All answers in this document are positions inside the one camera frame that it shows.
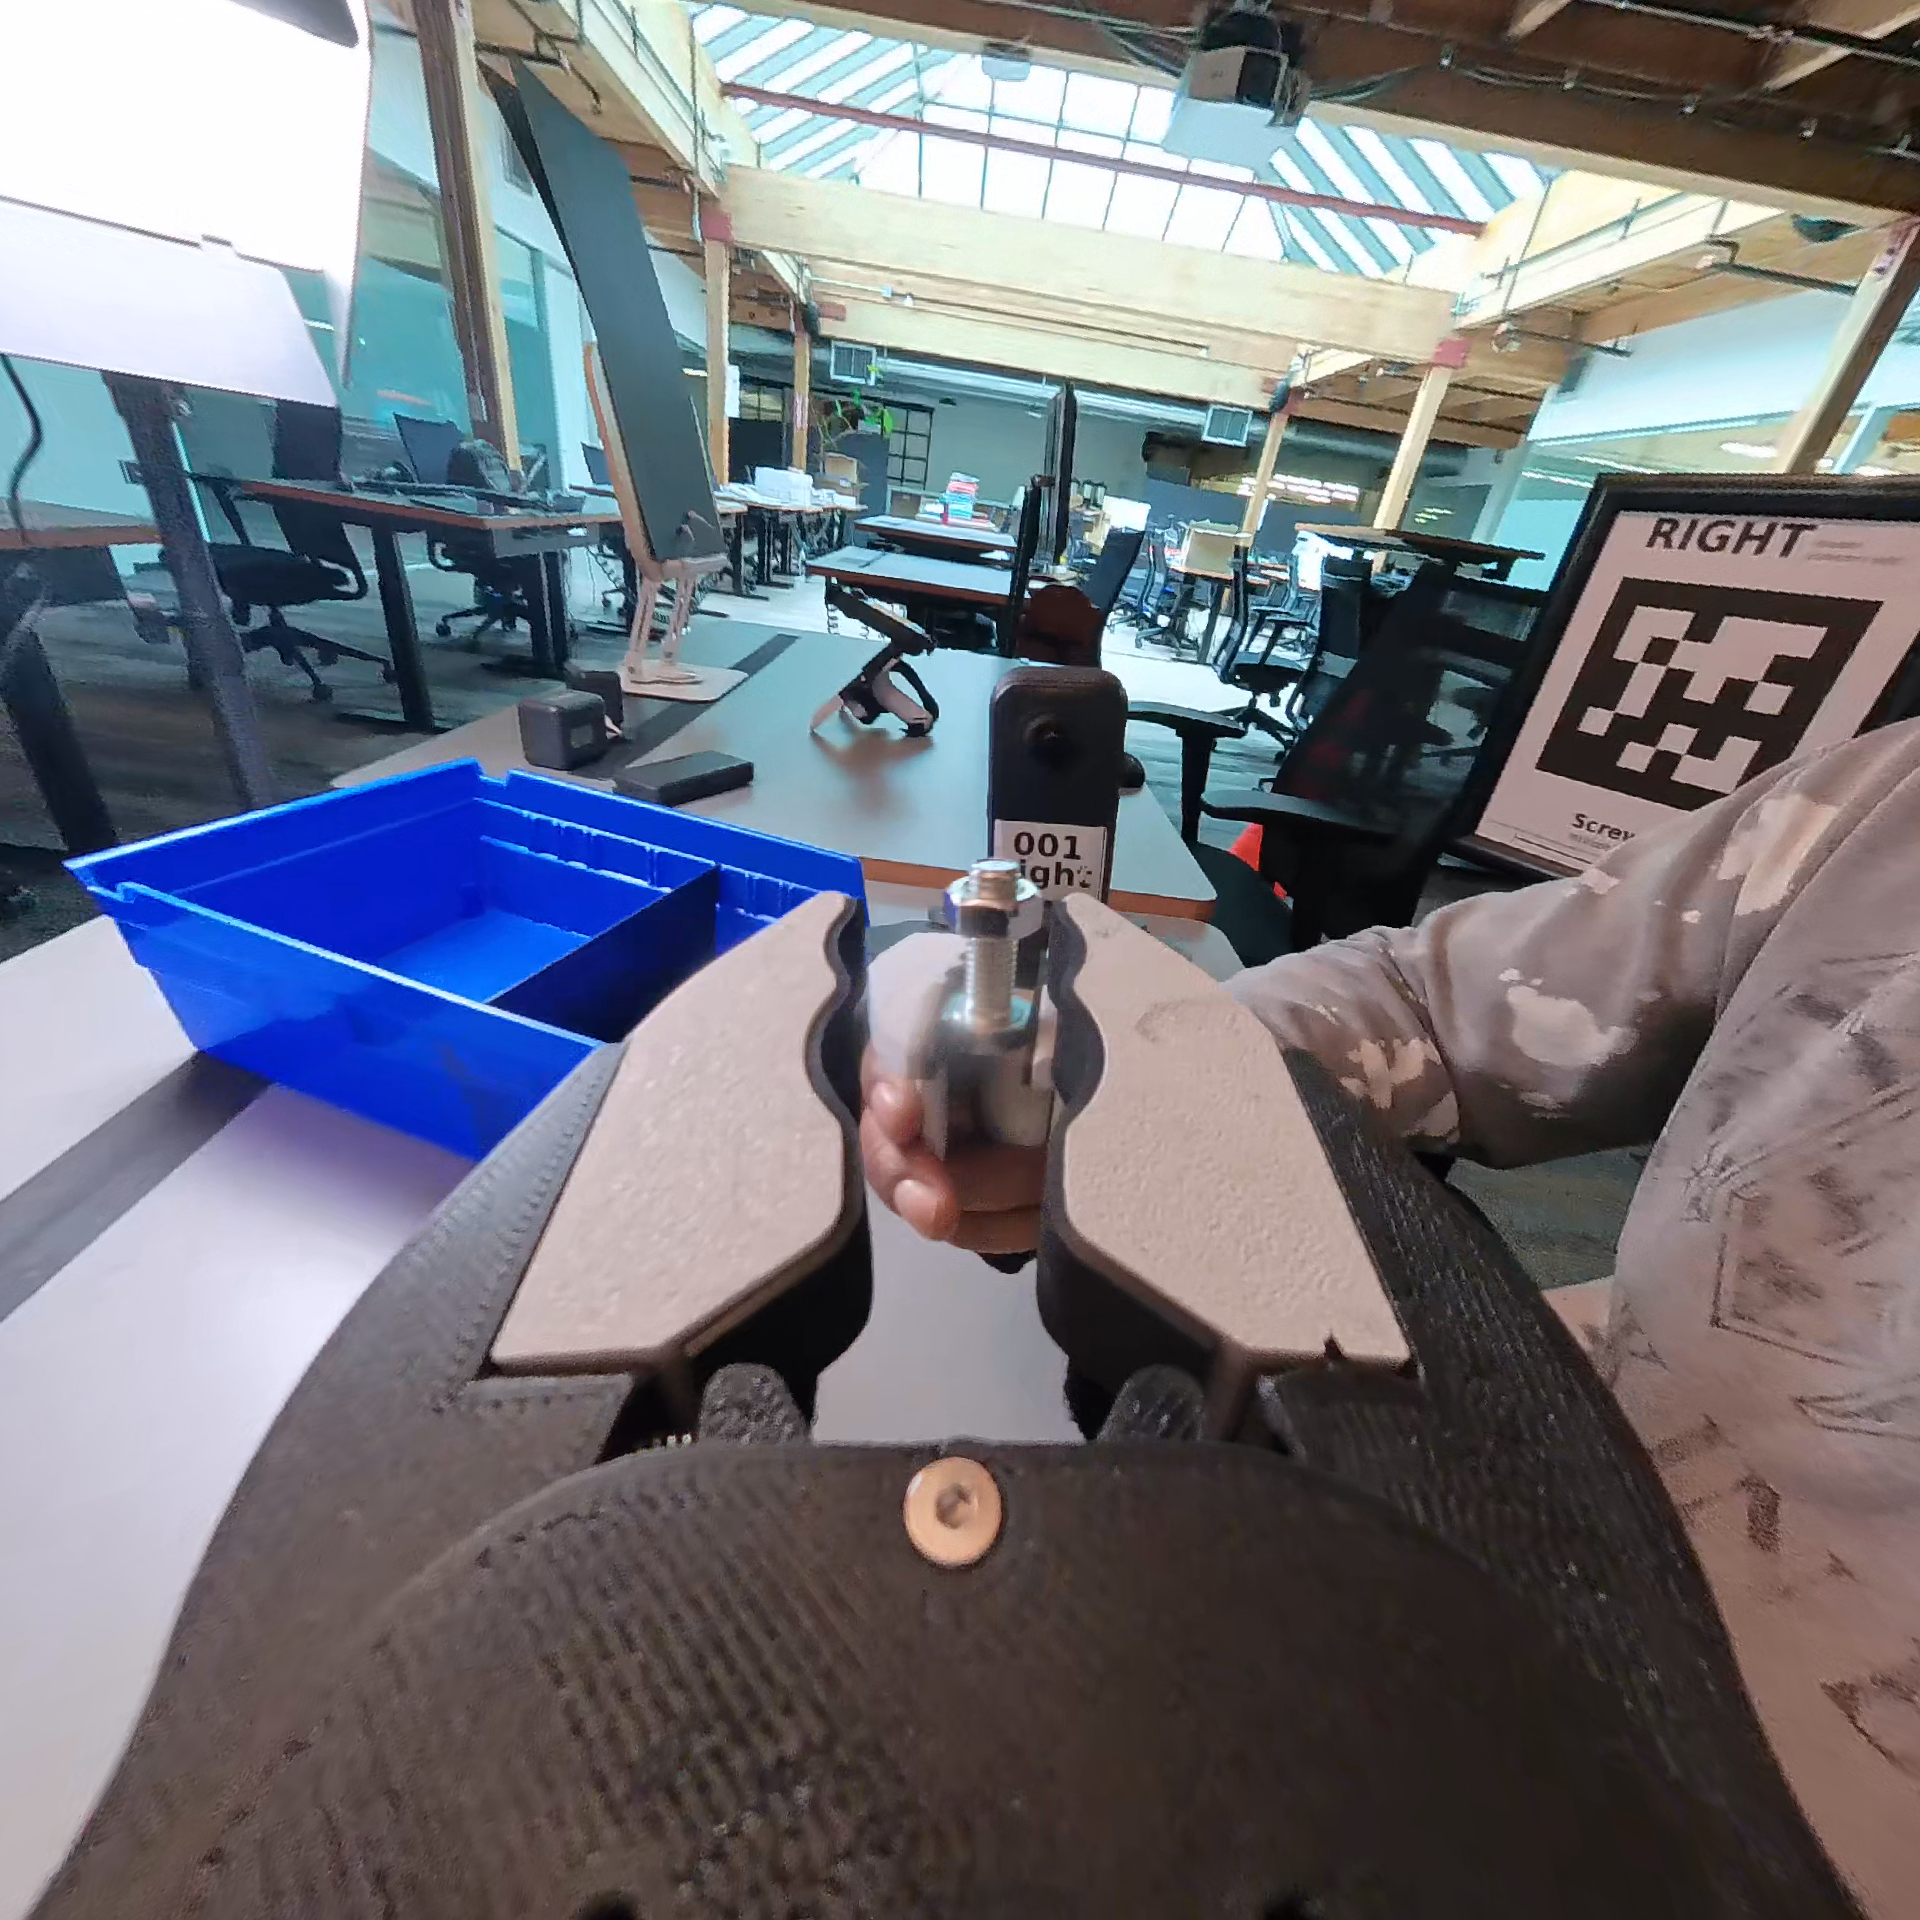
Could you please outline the black panel on wooden easel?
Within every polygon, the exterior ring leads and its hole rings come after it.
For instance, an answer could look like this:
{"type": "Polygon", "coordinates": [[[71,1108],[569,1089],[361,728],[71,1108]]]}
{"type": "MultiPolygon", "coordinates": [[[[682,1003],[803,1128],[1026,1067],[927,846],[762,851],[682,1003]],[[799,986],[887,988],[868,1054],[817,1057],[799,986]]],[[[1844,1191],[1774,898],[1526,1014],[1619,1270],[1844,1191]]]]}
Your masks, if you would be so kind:
{"type": "Polygon", "coordinates": [[[730,561],[702,427],[653,251],[621,159],[524,59],[499,108],[578,282],[591,343],[583,367],[621,536],[635,568],[623,696],[706,707],[738,667],[682,658],[697,586],[730,561]]]}

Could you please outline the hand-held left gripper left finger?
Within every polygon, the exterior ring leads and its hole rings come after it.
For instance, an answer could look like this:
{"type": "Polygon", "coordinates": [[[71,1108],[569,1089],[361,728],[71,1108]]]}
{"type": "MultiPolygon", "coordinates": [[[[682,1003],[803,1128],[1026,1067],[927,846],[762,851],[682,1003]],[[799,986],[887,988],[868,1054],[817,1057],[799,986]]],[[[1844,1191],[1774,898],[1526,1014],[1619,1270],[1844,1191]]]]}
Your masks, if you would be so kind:
{"type": "Polygon", "coordinates": [[[805,898],[617,1051],[489,1360],[697,1393],[780,1371],[809,1408],[874,1308],[857,1154],[867,913],[805,898]]]}

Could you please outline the black office chair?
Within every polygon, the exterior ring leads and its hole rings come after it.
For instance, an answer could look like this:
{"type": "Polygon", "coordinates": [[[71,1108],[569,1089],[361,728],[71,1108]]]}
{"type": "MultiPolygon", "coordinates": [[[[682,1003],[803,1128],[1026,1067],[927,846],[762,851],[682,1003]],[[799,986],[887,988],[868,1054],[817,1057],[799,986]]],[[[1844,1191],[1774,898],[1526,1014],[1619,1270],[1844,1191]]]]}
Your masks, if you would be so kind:
{"type": "Polygon", "coordinates": [[[239,481],[220,473],[191,473],[190,481],[230,531],[226,542],[209,540],[209,559],[244,654],[273,654],[305,675],[318,705],[332,700],[325,665],[357,662],[374,665],[386,684],[397,682],[391,662],[305,631],[286,616],[289,609],[367,599],[367,577],[337,518],[305,503],[275,503],[279,542],[260,544],[242,519],[239,481]]]}
{"type": "Polygon", "coordinates": [[[1299,728],[1266,784],[1212,787],[1213,752],[1250,722],[1134,705],[1182,746],[1180,832],[1217,889],[1213,926],[1254,969],[1366,929],[1415,921],[1428,875],[1465,832],[1469,798],[1547,593],[1427,568],[1342,656],[1321,640],[1294,679],[1299,728]],[[1263,827],[1274,898],[1228,848],[1263,827]]]}

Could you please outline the wooden office desk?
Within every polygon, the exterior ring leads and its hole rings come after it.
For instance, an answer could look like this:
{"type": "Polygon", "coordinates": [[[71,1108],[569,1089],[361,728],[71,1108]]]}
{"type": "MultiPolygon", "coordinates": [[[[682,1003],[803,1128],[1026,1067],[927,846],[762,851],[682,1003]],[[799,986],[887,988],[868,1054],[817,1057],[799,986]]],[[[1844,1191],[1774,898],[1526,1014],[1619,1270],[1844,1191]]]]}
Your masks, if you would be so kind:
{"type": "Polygon", "coordinates": [[[386,622],[395,696],[374,707],[346,707],[342,721],[393,735],[449,732],[434,713],[420,649],[415,599],[399,561],[399,537],[454,537],[476,544],[503,564],[525,599],[532,662],[511,672],[530,682],[565,682],[572,648],[569,593],[562,559],[587,553],[605,531],[619,528],[617,513],[524,513],[489,497],[406,497],[325,487],[306,481],[242,483],[226,476],[194,476],[223,506],[239,498],[275,508],[305,508],[355,527],[373,537],[374,588],[386,622]]]}

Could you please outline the framed black white tag sign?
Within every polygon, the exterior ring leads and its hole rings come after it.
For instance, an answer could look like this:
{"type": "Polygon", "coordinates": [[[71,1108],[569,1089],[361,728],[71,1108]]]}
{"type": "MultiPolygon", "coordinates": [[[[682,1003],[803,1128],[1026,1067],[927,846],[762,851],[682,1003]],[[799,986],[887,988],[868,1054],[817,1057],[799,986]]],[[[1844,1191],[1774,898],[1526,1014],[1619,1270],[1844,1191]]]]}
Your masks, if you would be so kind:
{"type": "Polygon", "coordinates": [[[1561,878],[1915,713],[1917,483],[1605,473],[1463,796],[1454,851],[1561,878]]]}

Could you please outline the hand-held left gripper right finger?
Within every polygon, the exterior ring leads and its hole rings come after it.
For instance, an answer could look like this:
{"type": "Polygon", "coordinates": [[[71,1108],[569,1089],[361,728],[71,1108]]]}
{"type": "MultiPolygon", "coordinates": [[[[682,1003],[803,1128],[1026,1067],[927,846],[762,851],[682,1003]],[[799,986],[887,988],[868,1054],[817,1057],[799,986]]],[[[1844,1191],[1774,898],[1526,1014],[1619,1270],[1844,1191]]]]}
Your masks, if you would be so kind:
{"type": "Polygon", "coordinates": [[[1188,1374],[1206,1424],[1266,1376],[1410,1364],[1302,1078],[1221,983],[1100,902],[1054,907],[1043,1327],[1103,1394],[1188,1374]]]}

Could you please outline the blue plastic bin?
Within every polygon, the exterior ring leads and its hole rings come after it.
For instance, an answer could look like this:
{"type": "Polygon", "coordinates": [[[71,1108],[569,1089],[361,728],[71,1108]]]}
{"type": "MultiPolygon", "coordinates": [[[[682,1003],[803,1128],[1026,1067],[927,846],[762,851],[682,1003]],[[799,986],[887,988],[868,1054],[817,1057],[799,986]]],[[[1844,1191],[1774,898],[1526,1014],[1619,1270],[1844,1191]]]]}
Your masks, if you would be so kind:
{"type": "Polygon", "coordinates": [[[67,864],[198,1051],[474,1161],[853,855],[457,759],[67,864]]]}

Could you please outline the wood-edged grey table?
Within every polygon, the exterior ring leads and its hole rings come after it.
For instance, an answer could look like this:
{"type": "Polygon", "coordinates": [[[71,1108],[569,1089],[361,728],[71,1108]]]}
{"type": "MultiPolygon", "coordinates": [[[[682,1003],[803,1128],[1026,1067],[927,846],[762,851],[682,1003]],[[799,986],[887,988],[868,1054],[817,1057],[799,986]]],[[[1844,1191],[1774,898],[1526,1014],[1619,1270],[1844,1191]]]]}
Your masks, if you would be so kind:
{"type": "MultiPolygon", "coordinates": [[[[1003,662],[939,652],[918,675],[941,708],[925,738],[899,726],[809,721],[874,654],[874,638],[697,618],[684,658],[737,667],[748,679],[713,705],[627,698],[621,742],[596,763],[565,776],[611,784],[611,766],[693,752],[753,762],[754,783],[693,811],[857,857],[868,881],[938,889],[989,846],[987,748],[991,689],[1003,662]]],[[[521,769],[516,707],[430,736],[334,779],[350,787],[409,776],[442,762],[477,762],[503,777],[521,769]]],[[[1153,794],[1119,801],[1111,903],[1126,915],[1212,921],[1217,889],[1153,794]]]]}

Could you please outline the dark grey cube box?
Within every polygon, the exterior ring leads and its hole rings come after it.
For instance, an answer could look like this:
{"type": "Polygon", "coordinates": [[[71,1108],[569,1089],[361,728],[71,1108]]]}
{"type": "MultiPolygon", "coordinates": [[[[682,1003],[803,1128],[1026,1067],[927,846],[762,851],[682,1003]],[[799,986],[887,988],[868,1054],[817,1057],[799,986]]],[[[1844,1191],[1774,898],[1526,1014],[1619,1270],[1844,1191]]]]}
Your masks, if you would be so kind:
{"type": "Polygon", "coordinates": [[[519,758],[545,774],[578,774],[623,742],[621,698],[591,689],[547,689],[516,703],[519,758]]]}

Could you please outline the ceiling projector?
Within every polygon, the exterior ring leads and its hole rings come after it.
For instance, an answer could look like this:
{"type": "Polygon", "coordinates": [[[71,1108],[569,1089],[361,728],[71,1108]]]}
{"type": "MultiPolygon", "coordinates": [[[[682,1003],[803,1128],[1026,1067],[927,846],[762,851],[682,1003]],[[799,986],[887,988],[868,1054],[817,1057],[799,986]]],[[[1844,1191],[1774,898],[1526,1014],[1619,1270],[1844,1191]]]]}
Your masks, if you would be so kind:
{"type": "Polygon", "coordinates": [[[1305,25],[1268,6],[1226,6],[1195,30],[1158,137],[1166,156],[1260,172],[1308,110],[1305,25]]]}

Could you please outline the black white tabletop device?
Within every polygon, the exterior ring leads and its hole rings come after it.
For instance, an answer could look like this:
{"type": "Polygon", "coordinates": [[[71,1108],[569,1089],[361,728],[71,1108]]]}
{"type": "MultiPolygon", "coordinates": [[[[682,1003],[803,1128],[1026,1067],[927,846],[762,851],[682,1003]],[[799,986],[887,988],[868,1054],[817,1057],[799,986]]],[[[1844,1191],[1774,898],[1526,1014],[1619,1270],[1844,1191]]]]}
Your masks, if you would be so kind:
{"type": "Polygon", "coordinates": [[[850,616],[879,636],[879,649],[811,715],[807,732],[820,735],[839,715],[861,730],[875,730],[879,721],[893,718],[905,738],[931,736],[941,708],[916,672],[915,658],[932,654],[935,638],[850,583],[829,578],[825,604],[827,611],[850,616]]]}

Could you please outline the person's right hand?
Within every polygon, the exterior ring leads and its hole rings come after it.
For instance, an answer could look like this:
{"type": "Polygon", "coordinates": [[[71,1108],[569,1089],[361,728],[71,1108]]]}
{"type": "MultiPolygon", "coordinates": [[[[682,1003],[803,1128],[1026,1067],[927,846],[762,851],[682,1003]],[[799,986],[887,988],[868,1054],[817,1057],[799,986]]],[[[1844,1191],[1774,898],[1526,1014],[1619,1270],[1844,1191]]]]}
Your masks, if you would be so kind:
{"type": "Polygon", "coordinates": [[[935,1154],[921,1132],[921,1092],[885,1072],[863,1078],[859,1147],[877,1200],[925,1242],[1006,1272],[1037,1252],[1043,1147],[963,1143],[935,1154]]]}

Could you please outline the dark brown chair back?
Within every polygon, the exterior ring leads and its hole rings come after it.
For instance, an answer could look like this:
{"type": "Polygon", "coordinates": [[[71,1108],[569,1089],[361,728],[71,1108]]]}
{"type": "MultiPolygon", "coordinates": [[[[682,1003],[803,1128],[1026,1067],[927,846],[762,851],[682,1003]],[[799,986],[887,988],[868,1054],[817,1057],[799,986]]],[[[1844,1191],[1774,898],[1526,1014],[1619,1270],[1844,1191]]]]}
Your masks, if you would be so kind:
{"type": "Polygon", "coordinates": [[[1100,667],[1109,611],[1077,583],[1029,586],[1015,622],[1013,658],[1100,667]]]}

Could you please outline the silver hex bolt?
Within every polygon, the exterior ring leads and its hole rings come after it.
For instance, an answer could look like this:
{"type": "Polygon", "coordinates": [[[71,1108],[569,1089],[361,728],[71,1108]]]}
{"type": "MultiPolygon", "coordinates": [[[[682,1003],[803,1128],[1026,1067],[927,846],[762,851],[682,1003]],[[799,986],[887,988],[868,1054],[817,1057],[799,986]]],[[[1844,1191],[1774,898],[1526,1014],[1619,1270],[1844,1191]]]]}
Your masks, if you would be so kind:
{"type": "Polygon", "coordinates": [[[947,1158],[957,1145],[1026,1145],[1023,1081],[1043,995],[1020,983],[1020,944],[959,942],[943,1008],[941,1098],[923,1102],[923,1138],[947,1158]]]}

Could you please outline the person's patterned grey sweatshirt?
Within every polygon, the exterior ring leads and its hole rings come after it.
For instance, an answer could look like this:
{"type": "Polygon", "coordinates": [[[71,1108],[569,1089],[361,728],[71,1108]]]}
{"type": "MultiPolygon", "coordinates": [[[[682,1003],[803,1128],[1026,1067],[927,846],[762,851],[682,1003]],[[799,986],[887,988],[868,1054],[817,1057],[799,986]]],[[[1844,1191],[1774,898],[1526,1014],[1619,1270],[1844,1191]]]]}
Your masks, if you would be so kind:
{"type": "Polygon", "coordinates": [[[1652,1138],[1602,1371],[1818,1836],[1915,1916],[1915,726],[1556,894],[1567,1113],[1652,1138]]]}

